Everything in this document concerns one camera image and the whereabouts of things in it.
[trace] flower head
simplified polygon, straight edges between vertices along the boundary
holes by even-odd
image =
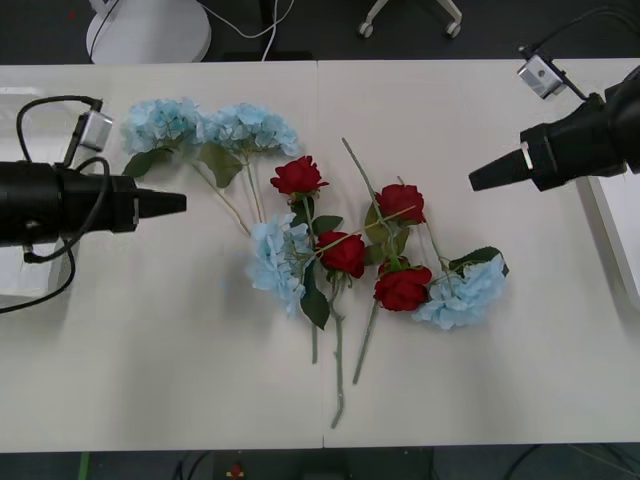
[[[294,215],[275,215],[251,229],[255,259],[247,268],[253,287],[273,291],[291,315],[304,296],[304,269],[312,259],[307,225],[291,227]]]
[[[344,232],[325,232],[318,236],[316,248],[325,248],[348,236]],[[360,278],[364,274],[365,244],[362,235],[351,235],[329,250],[322,253],[320,262],[325,268],[346,272],[352,277]]]
[[[424,197],[415,185],[388,185],[376,193],[376,202],[385,217],[402,212],[399,219],[412,223],[424,223]]]
[[[200,114],[188,98],[149,100],[129,109],[129,118],[120,131],[128,153],[148,152],[162,146],[177,146],[180,141],[196,143]]]
[[[313,193],[329,185],[327,182],[321,182],[318,167],[310,155],[276,168],[276,174],[278,176],[271,179],[271,185],[286,195]]]
[[[502,255],[490,262],[464,267],[463,276],[449,278],[429,288],[430,300],[413,314],[418,322],[431,322],[443,330],[482,323],[489,304],[504,292],[506,278]]]
[[[384,308],[394,312],[412,312],[427,301],[426,285],[431,281],[431,270],[422,265],[410,267],[406,259],[400,260],[406,270],[386,272],[381,265],[378,274],[382,275],[376,283],[373,297]]]
[[[298,135],[280,115],[248,103],[225,107],[198,124],[200,142],[213,142],[239,152],[282,150],[285,155],[298,154]]]

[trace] black cable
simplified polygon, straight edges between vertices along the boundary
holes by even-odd
[[[545,43],[549,42],[552,38],[556,37],[557,35],[561,34],[565,30],[571,28],[572,26],[588,18],[596,17],[600,15],[615,18],[621,23],[623,23],[633,33],[640,35],[640,27],[636,25],[636,23],[633,21],[633,18],[632,18],[633,16],[635,16],[635,13],[629,10],[626,10],[622,7],[617,7],[614,5],[605,5],[602,7],[596,7],[591,10],[588,10],[582,15],[580,15],[579,17],[576,17],[570,22],[556,28],[551,33],[547,34],[547,36],[545,36],[542,40],[532,43],[530,48],[531,50],[536,51],[540,47],[542,47]]]
[[[24,154],[24,159],[29,163],[32,163],[33,160],[31,159],[31,155],[29,155],[27,142],[25,142],[24,140],[24,132],[22,131],[22,121],[24,115],[33,107],[44,105],[45,103],[56,102],[82,102],[89,105],[91,108],[96,108],[98,105],[102,105],[101,100],[96,100],[95,98],[86,97],[83,95],[59,95],[56,97],[38,98],[37,100],[33,100],[32,102],[27,103],[20,109],[20,111],[18,112],[18,116],[16,117],[16,132],[18,133],[18,141],[20,142],[20,148],[22,149],[22,153]]]
[[[29,307],[33,307],[35,305],[39,305],[40,303],[44,303],[47,300],[51,300],[53,297],[57,297],[62,292],[64,292],[69,287],[69,285],[71,285],[71,282],[73,282],[73,279],[76,276],[76,260],[75,260],[75,258],[73,256],[73,252],[71,250],[69,250],[69,251],[67,251],[67,255],[69,257],[69,264],[70,264],[71,271],[69,272],[69,277],[64,282],[64,284],[62,284],[62,286],[60,288],[58,288],[57,290],[49,293],[48,295],[45,295],[44,297],[38,298],[36,300],[32,300],[30,302],[25,302],[25,303],[20,303],[18,305],[12,305],[10,307],[0,308],[0,315],[5,314],[5,313],[10,313],[10,312],[15,312],[16,310],[22,310],[23,308],[29,308]]]
[[[96,32],[96,36],[93,37],[93,42],[91,42],[91,48],[89,49],[89,60],[91,60],[92,62],[93,62],[93,49],[96,46],[96,40],[98,39],[98,35],[100,35],[100,31],[102,30],[102,27],[104,27],[104,24],[107,23],[107,19],[111,15],[111,12],[113,12],[113,10],[118,6],[118,3],[120,3],[120,0],[116,0],[115,3],[113,5],[111,5],[111,8],[107,12],[107,14],[104,16],[104,18],[102,19],[102,23],[98,27],[98,31]]]
[[[195,462],[193,462],[193,466],[191,467],[191,470],[189,470],[189,475],[187,475],[187,480],[193,480],[193,475],[196,473],[196,469],[198,468],[198,465],[200,465],[200,462],[202,462],[202,460],[207,458],[207,456],[211,453],[213,452],[204,452],[202,455],[200,455],[196,459]]]
[[[513,462],[513,464],[511,465],[511,467],[509,467],[509,470],[507,470],[507,473],[505,473],[503,480],[511,480],[513,478],[513,474],[515,473],[515,471],[518,469],[518,467],[520,466],[520,464],[522,462],[524,462],[529,455],[531,455],[532,453],[534,453],[538,448],[540,448],[542,445],[534,445],[533,447],[529,447],[522,455],[520,455],[515,462]]]
[[[93,165],[94,163],[102,164],[102,185],[100,187],[100,193],[98,193],[98,198],[96,198],[96,203],[93,204],[93,208],[87,215],[87,219],[84,221],[80,229],[73,234],[71,239],[64,243],[64,246],[50,255],[40,256],[35,253],[26,253],[24,255],[25,261],[28,263],[45,263],[51,260],[58,258],[59,256],[71,251],[71,248],[80,241],[82,236],[87,233],[93,223],[96,221],[96,218],[100,214],[100,209],[102,208],[102,204],[104,203],[105,198],[107,197],[107,192],[109,191],[109,182],[111,181],[111,172],[109,169],[109,163],[101,157],[93,157],[89,160],[82,162],[78,168],[76,168],[77,172],[80,172],[87,168],[89,165]]]

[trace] white table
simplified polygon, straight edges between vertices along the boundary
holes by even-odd
[[[601,91],[637,62],[561,63],[584,90]],[[516,148],[522,129],[576,106],[570,93],[539,100],[517,78],[519,65],[1,68],[4,86],[102,95],[117,119],[154,97],[186,95],[207,111],[267,105],[331,182],[319,211],[344,215],[350,229],[367,195],[345,136],[374,185],[401,175],[419,186],[445,255],[493,244],[511,274],[479,328],[445,333],[382,312],[353,387],[369,272],[339,305],[347,408],[331,430],[333,326],[312,366],[308,325],[245,279],[249,242],[233,218],[188,169],[160,170],[148,184],[187,192],[186,214],[133,235],[88,236],[70,296],[0,322],[0,451],[639,441],[640,315],[625,304],[590,191],[468,185],[470,171]],[[117,135],[106,156],[115,171],[124,165]],[[273,167],[258,172],[271,213],[284,209],[267,182]],[[421,258],[415,245],[410,253]]]

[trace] white stand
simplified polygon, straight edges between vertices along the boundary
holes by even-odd
[[[373,7],[371,7],[366,20],[358,27],[358,33],[364,38],[369,38],[373,34],[373,19],[380,13],[380,10],[382,10],[382,7],[384,7],[387,2],[389,2],[389,0],[377,0]],[[462,13],[458,7],[456,7],[456,4],[453,3],[453,0],[438,0],[438,3],[453,17],[453,21],[447,25],[446,34],[451,38],[456,38],[462,28]]]
[[[87,52],[113,0],[97,9],[87,31]],[[100,30],[96,64],[190,63],[211,44],[207,13],[196,0],[121,0]]]

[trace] blue hydrangea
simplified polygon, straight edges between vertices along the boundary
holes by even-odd
[[[201,121],[197,105],[188,98],[149,100],[129,109],[129,117],[120,131],[125,150],[133,154],[173,146],[176,139],[197,143],[196,128]]]
[[[225,107],[198,124],[199,142],[213,142],[234,152],[282,150],[285,155],[299,154],[298,135],[280,115],[248,103]]]
[[[504,267],[502,255],[496,255],[490,262],[464,267],[463,276],[450,274],[448,280],[429,287],[430,299],[413,313],[413,319],[443,330],[482,323],[489,304],[504,292]]]
[[[295,312],[304,296],[303,272],[311,260],[307,225],[291,227],[294,215],[275,215],[270,223],[258,223],[251,229],[255,258],[247,268],[253,287],[274,292]]]

